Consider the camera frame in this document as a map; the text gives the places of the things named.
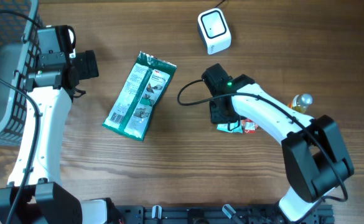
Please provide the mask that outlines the teal snack packet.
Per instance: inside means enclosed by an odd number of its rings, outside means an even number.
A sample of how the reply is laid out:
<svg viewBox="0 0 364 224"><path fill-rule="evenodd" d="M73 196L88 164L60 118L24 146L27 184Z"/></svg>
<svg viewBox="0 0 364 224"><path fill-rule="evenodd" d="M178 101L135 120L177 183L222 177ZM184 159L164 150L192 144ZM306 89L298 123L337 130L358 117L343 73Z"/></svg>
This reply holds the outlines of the teal snack packet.
<svg viewBox="0 0 364 224"><path fill-rule="evenodd" d="M238 122L218 124L217 129L219 131L224 131L226 133L242 133L243 132L243 128L241 127L240 124L238 124Z"/></svg>

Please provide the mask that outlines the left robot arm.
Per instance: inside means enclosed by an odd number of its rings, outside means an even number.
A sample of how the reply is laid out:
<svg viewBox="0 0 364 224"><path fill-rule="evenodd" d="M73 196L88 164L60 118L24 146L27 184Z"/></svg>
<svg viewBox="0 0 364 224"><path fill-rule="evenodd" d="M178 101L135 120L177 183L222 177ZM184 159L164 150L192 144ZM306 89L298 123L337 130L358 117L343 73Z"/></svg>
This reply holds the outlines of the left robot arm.
<svg viewBox="0 0 364 224"><path fill-rule="evenodd" d="M81 202L61 186L63 129L72 102L86 92L80 80L96 78L95 53L75 53L76 34L68 25L37 31L40 53L25 77L24 133L17 162L0 189L1 223L82 223Z"/></svg>

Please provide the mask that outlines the yellow dish soap bottle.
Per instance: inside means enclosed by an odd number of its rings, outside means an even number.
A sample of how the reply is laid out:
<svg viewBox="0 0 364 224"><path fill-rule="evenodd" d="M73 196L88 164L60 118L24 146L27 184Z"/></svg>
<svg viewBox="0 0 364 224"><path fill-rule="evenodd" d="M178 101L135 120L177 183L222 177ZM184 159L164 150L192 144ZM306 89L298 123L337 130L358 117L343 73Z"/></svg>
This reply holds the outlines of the yellow dish soap bottle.
<svg viewBox="0 0 364 224"><path fill-rule="evenodd" d="M305 113L312 103L312 95L304 93L301 95L296 95L293 100L288 104L288 107L300 113Z"/></svg>

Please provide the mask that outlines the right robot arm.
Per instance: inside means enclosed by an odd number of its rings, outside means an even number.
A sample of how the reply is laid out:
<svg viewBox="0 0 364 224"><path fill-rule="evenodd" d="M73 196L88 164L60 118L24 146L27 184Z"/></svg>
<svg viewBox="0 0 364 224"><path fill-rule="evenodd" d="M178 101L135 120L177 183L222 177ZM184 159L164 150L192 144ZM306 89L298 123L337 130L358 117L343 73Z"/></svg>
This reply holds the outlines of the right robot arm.
<svg viewBox="0 0 364 224"><path fill-rule="evenodd" d="M218 63L204 71L202 80L213 96L212 123L232 129L233 123L248 118L281 145L290 188L278 208L289 222L303 220L353 175L352 160L331 117L315 119L295 111L269 96L252 78L232 78Z"/></svg>

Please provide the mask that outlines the green 3M package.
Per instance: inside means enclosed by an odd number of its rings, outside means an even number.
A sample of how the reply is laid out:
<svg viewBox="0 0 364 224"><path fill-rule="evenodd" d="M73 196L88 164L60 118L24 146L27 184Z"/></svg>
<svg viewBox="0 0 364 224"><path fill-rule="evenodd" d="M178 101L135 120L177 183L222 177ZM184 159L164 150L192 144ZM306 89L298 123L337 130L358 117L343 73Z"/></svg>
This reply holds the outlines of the green 3M package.
<svg viewBox="0 0 364 224"><path fill-rule="evenodd" d="M102 126L122 136L143 141L154 108L162 98L177 66L140 52Z"/></svg>

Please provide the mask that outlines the red stick sachet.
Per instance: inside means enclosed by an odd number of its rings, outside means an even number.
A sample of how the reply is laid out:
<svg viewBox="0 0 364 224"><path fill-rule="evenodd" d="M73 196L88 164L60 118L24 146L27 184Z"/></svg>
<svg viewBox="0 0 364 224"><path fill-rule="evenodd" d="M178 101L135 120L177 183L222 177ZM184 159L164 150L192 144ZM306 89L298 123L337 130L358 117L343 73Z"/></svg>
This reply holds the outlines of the red stick sachet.
<svg viewBox="0 0 364 224"><path fill-rule="evenodd" d="M254 134L258 128L258 125L250 119L244 119L241 121L242 130L247 134Z"/></svg>

